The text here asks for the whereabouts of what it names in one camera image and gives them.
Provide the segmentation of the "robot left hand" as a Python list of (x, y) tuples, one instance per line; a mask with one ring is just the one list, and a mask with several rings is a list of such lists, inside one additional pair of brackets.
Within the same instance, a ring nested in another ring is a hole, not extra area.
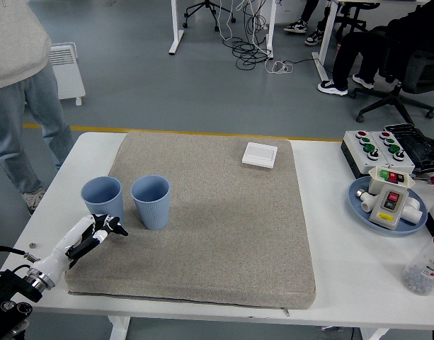
[(111, 233), (124, 237), (128, 235), (119, 217), (108, 214), (86, 215), (63, 236), (49, 256), (30, 267), (28, 275), (47, 282), (48, 286), (54, 286), (63, 272), (96, 248)]

